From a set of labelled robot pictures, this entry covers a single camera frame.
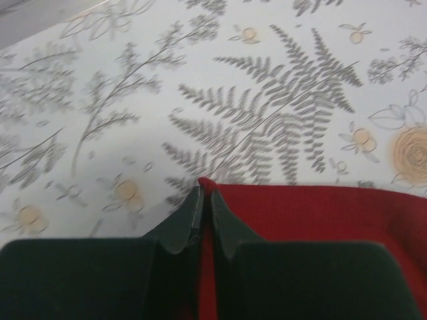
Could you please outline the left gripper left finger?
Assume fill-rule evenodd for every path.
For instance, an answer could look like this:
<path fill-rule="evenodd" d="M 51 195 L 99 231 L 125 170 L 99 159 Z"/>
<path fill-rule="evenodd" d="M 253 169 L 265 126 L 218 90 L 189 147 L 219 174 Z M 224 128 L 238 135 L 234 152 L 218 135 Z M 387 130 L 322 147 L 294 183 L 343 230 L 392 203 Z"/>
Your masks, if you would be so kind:
<path fill-rule="evenodd" d="M 203 189 L 138 238 L 34 239 L 1 250 L 2 319 L 197 319 Z"/>

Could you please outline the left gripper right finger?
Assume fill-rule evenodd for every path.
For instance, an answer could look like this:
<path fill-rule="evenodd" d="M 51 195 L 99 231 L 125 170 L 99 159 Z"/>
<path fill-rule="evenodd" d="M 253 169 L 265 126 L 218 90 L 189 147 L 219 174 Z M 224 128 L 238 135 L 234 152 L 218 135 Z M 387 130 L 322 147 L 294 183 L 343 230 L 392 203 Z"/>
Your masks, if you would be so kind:
<path fill-rule="evenodd" d="M 368 240 L 273 241 L 211 194 L 220 319 L 422 319 L 403 269 Z"/>

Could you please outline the dark red t shirt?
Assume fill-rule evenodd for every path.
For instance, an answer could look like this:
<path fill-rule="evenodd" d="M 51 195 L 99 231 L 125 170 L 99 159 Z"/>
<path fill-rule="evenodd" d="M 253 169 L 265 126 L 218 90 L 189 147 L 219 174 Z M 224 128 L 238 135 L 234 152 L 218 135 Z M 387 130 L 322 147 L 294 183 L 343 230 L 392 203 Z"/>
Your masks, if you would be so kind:
<path fill-rule="evenodd" d="M 206 195 L 273 241 L 368 240 L 397 259 L 426 314 L 426 199 L 380 189 L 332 186 L 226 185 L 199 178 Z"/>

